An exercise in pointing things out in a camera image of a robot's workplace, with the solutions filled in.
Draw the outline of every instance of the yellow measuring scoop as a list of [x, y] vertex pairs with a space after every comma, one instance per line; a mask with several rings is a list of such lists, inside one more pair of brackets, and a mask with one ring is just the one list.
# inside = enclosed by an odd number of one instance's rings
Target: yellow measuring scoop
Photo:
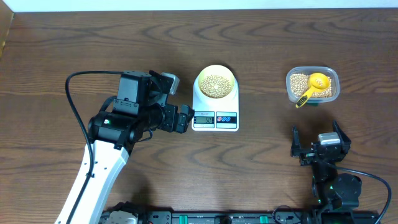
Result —
[[302, 107], [312, 96], [312, 93], [321, 93], [329, 88], [330, 82], [326, 75], [322, 73], [314, 73], [308, 79], [309, 89], [298, 99], [296, 108]]

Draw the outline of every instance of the green connector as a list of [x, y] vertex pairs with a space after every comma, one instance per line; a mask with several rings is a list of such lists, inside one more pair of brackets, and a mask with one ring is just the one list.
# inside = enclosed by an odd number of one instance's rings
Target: green connector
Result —
[[188, 224], [188, 215], [180, 215], [180, 224]]
[[266, 224], [266, 223], [268, 223], [268, 217], [260, 216], [260, 224]]

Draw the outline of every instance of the white wall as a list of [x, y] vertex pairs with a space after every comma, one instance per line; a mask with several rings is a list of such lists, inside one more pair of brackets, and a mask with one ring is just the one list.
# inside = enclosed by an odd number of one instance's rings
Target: white wall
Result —
[[398, 0], [3, 0], [14, 12], [398, 7]]

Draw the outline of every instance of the scale display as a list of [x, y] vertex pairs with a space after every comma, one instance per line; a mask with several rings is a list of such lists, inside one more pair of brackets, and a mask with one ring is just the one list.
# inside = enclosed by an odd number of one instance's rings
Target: scale display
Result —
[[236, 129], [238, 117], [236, 112], [196, 111], [193, 117], [194, 128]]
[[196, 124], [214, 124], [214, 117], [196, 117]]

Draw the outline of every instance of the measuring scoop handle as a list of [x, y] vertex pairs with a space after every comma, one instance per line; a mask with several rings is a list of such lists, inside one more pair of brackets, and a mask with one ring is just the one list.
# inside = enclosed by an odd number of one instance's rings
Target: measuring scoop handle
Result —
[[307, 90], [301, 97], [298, 99], [298, 102], [296, 103], [296, 108], [302, 107], [312, 96], [313, 93], [313, 88], [310, 88]]

